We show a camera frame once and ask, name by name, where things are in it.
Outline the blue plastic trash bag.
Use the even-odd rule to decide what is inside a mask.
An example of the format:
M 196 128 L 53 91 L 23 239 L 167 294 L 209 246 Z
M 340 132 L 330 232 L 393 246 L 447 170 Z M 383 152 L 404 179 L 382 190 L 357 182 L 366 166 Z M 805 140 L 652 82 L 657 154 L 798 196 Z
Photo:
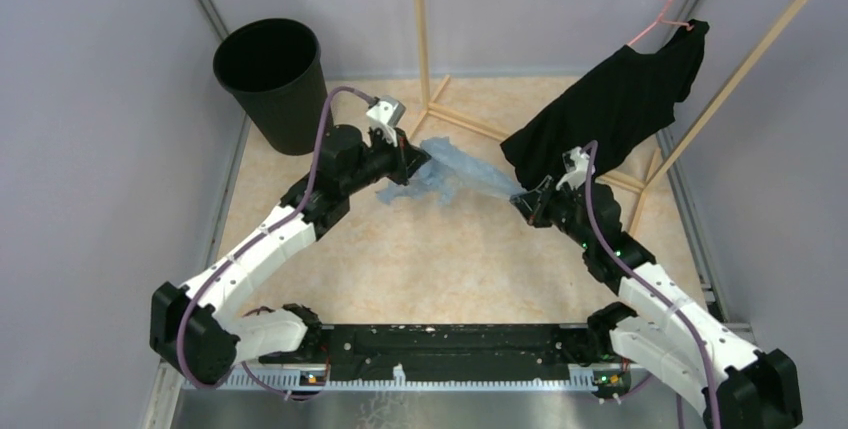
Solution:
M 508 201 L 524 189 L 494 165 L 476 158 L 450 142 L 448 137 L 432 137 L 419 144 L 430 156 L 406 185 L 389 182 L 376 192 L 383 204 L 400 198 L 422 199 L 429 194 L 439 196 L 441 205 L 450 204 L 463 189 Z

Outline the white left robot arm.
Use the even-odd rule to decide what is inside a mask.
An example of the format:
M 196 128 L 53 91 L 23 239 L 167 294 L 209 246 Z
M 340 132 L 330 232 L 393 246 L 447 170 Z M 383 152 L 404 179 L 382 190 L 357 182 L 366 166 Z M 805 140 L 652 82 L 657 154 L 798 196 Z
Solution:
M 245 240 L 203 273 L 162 284 L 152 296 L 150 346 L 198 388 L 215 388 L 242 362 L 319 353 L 317 316 L 297 304 L 245 316 L 242 305 L 289 259 L 319 241 L 350 210 L 358 191 L 388 179 L 406 185 L 430 156 L 402 130 L 351 125 L 324 133 L 310 172 L 294 184 Z

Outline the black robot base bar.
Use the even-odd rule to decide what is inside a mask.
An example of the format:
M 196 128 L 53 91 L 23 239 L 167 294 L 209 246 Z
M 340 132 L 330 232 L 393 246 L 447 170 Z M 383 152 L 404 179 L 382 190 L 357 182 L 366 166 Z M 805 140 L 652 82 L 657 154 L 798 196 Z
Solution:
M 628 390 L 632 363 L 615 355 L 585 324 L 324 325 L 308 330 L 292 352 L 259 358 L 265 365 L 329 371 L 332 382 L 566 382 L 590 369 L 588 385 Z

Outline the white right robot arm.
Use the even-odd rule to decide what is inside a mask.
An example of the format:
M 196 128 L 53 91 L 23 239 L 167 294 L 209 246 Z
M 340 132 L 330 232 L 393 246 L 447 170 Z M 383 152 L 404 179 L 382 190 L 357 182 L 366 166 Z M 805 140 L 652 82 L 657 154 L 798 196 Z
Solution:
M 624 231 L 612 189 L 597 182 L 539 187 L 510 198 L 528 225 L 554 227 L 582 250 L 589 273 L 617 302 L 588 320 L 589 353 L 645 368 L 708 428 L 796 428 L 803 421 L 797 367 L 737 336 L 675 283 Z

